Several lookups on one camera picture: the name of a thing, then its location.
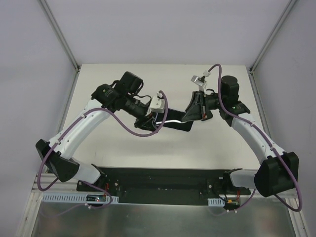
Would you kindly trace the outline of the black smartphone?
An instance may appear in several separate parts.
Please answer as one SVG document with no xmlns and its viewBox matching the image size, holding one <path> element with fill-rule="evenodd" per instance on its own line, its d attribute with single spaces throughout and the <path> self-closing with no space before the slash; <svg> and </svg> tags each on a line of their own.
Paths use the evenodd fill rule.
<svg viewBox="0 0 316 237">
<path fill-rule="evenodd" d="M 184 132 L 189 132 L 193 126 L 192 121 L 182 122 L 182 117 L 185 115 L 185 112 L 168 109 L 166 121 L 163 124 L 163 127 L 176 129 Z"/>
</svg>

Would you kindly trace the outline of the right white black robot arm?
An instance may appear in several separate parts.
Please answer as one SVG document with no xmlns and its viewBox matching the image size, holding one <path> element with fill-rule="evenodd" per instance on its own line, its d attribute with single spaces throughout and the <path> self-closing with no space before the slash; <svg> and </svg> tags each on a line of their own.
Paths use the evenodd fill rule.
<svg viewBox="0 0 316 237">
<path fill-rule="evenodd" d="M 256 189 L 262 196 L 270 197 L 295 187 L 299 160 L 294 152 L 287 153 L 265 132 L 259 129 L 250 110 L 239 100 L 237 78 L 224 76 L 220 80 L 220 93 L 207 94 L 206 81 L 193 76 L 191 81 L 199 90 L 192 93 L 182 122 L 205 121 L 219 110 L 220 116 L 248 144 L 260 164 L 259 169 L 233 169 L 228 172 L 228 183 L 233 187 Z"/>
</svg>

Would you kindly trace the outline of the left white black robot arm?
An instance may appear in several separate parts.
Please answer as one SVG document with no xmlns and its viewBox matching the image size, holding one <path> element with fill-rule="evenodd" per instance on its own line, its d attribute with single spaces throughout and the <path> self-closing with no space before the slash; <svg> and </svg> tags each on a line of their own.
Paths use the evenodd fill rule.
<svg viewBox="0 0 316 237">
<path fill-rule="evenodd" d="M 100 181 L 103 174 L 95 165 L 82 163 L 74 159 L 73 155 L 100 123 L 109 117 L 118 118 L 114 114 L 116 111 L 123 110 L 138 122 L 151 122 L 156 113 L 162 113 L 163 119 L 166 119 L 168 102 L 162 91 L 158 91 L 147 104 L 136 99 L 143 85 L 141 78 L 125 72 L 120 80 L 98 86 L 67 128 L 48 141 L 37 141 L 36 149 L 42 166 L 47 166 L 61 182 L 76 179 L 94 184 Z"/>
</svg>

